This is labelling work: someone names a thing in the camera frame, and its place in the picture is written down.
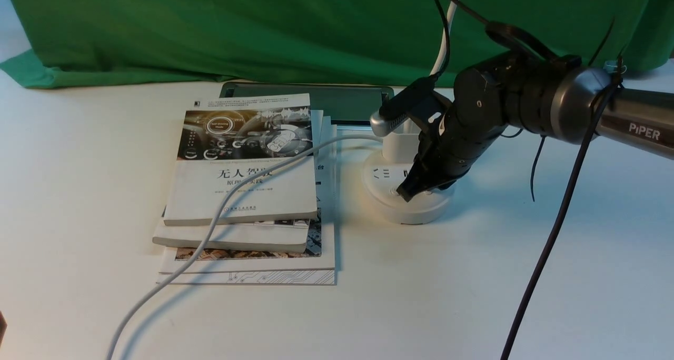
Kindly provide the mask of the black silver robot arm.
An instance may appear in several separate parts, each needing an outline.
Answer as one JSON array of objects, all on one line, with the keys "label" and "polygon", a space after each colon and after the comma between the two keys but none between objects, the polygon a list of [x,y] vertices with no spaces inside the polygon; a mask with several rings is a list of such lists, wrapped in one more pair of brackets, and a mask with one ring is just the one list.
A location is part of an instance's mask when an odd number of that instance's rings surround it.
[{"label": "black silver robot arm", "polygon": [[593,127],[619,143],[672,158],[672,94],[613,87],[605,70],[578,58],[503,53],[462,70],[453,101],[422,92],[409,117],[421,128],[417,155],[397,193],[410,201],[457,182],[509,127],[581,144]]}]

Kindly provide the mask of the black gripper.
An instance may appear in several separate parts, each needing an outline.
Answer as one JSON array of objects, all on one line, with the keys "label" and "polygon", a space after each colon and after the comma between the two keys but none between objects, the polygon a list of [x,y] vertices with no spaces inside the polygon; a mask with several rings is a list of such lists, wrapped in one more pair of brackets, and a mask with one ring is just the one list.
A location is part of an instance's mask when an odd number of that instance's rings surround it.
[{"label": "black gripper", "polygon": [[463,123],[448,99],[423,103],[414,121],[421,125],[418,153],[396,190],[405,202],[455,184],[508,127],[501,118]]}]

